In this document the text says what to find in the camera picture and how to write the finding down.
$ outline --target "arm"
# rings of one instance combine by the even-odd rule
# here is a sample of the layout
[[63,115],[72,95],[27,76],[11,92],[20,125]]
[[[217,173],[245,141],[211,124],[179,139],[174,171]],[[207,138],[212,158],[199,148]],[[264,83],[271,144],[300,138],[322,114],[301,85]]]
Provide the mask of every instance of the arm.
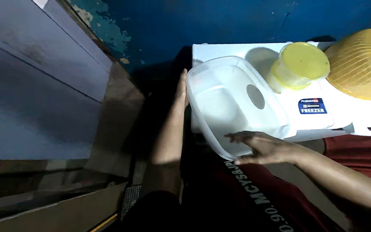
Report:
[[255,155],[241,157],[236,164],[289,162],[299,167],[330,192],[371,208],[371,178],[345,167],[301,145],[276,139],[263,132],[238,132],[225,135],[230,142],[249,145]]
[[183,147],[184,109],[188,105],[186,96],[187,70],[180,75],[176,96],[166,121],[157,137],[144,173],[141,195],[157,190],[180,195],[180,158]]

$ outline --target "clear plastic container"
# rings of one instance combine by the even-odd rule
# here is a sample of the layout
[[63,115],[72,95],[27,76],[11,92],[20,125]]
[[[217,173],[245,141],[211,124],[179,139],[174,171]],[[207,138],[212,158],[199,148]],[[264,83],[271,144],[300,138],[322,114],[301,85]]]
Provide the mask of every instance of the clear plastic container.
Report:
[[188,72],[187,88],[204,137],[225,159],[234,160],[251,153],[247,145],[230,143],[225,134],[262,131],[283,139],[290,129],[281,103],[243,58],[225,56],[192,68]]
[[326,78],[330,71],[327,56],[318,47],[297,42],[284,46],[265,77],[275,93],[302,90],[312,81]]

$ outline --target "metal grate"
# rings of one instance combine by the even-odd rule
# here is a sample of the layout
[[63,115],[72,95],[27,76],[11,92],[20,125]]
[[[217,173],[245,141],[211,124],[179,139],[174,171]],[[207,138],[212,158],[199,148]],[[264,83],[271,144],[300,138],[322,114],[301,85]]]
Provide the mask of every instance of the metal grate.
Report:
[[128,187],[125,190],[124,199],[122,200],[122,210],[121,210],[121,217],[122,220],[125,215],[128,213],[128,210],[137,202],[138,198],[140,197],[140,190],[141,185]]

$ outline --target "freezer label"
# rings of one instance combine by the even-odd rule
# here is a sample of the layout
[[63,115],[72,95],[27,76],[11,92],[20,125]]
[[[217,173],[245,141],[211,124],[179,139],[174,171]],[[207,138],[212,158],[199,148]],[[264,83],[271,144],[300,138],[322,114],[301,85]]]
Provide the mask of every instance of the freezer label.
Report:
[[301,114],[327,113],[321,98],[306,98],[298,102]]

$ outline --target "yellow lid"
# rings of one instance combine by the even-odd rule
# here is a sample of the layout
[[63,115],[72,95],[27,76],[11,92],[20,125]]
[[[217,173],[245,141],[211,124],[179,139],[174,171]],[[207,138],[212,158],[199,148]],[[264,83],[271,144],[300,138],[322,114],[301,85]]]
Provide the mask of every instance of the yellow lid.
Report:
[[324,52],[305,42],[287,45],[281,52],[281,58],[290,72],[311,81],[326,77],[330,71]]

